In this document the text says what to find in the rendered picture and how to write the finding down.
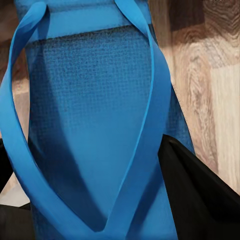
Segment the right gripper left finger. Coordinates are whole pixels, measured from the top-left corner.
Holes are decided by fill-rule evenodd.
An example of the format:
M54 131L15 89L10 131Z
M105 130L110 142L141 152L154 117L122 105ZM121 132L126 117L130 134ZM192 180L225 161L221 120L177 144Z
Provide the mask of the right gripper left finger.
M0 193L3 191L10 177L14 173L3 139L0 137Z

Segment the sandal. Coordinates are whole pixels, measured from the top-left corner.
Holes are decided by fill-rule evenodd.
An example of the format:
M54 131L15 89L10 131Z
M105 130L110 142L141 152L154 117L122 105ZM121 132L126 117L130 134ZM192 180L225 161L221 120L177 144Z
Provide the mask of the sandal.
M148 0L13 0L0 137L36 240L179 240L158 152L194 155ZM12 92L25 48L28 141Z

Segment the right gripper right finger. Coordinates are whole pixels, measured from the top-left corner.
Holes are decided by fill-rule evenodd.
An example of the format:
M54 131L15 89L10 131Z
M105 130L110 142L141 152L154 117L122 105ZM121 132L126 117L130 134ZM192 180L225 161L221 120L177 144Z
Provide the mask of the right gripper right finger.
M178 240L240 240L240 195L170 135L157 155Z

